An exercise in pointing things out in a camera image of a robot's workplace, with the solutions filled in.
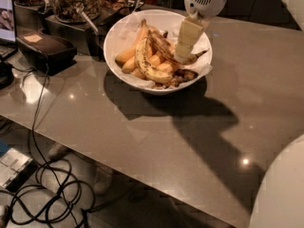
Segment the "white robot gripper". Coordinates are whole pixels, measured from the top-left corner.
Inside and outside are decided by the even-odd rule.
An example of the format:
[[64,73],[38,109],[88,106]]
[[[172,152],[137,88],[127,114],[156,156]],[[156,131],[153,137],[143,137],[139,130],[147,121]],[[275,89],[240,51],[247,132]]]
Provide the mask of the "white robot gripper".
[[202,19],[212,19],[225,6],[227,0],[184,0],[187,13],[180,24],[178,42],[175,47],[174,58],[184,62],[192,52],[194,45],[204,32]]

